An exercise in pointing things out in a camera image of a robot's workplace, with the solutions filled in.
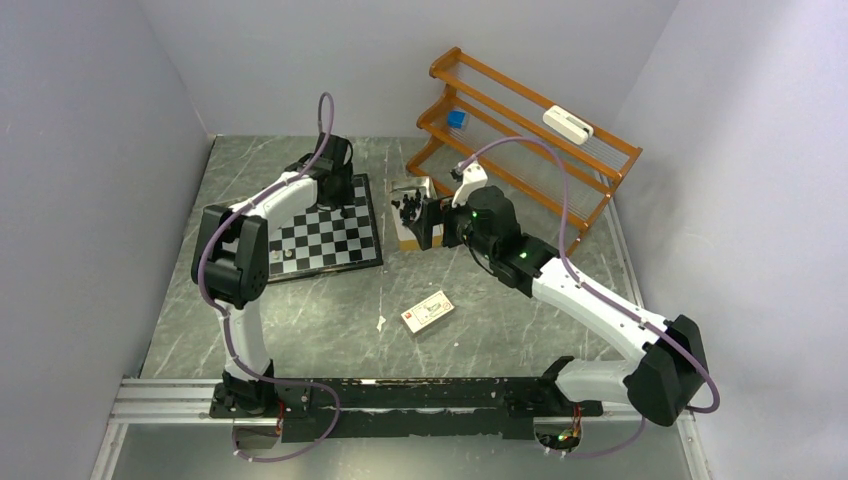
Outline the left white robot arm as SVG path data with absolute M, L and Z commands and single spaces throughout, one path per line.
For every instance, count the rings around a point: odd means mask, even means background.
M 223 390 L 249 414 L 277 400 L 273 362 L 263 338 L 259 299 L 269 281 L 272 230 L 305 209 L 339 209 L 353 200 L 350 140 L 320 135 L 316 148 L 287 166 L 269 186 L 230 207 L 204 209 L 192 280 L 224 336 Z

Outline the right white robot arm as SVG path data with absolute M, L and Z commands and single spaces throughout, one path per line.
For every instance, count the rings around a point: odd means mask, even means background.
M 421 249 L 432 247 L 432 231 L 440 226 L 443 247 L 466 247 L 500 283 L 578 320 L 621 355 L 619 361 L 573 359 L 555 368 L 539 389 L 548 412 L 562 414 L 582 401 L 620 403 L 671 426 L 693 408 L 703 385 L 714 384 L 694 320 L 669 320 L 593 280 L 554 246 L 523 232 L 499 188 L 476 190 L 461 205 L 420 194 L 402 205 L 414 210 L 408 225 Z

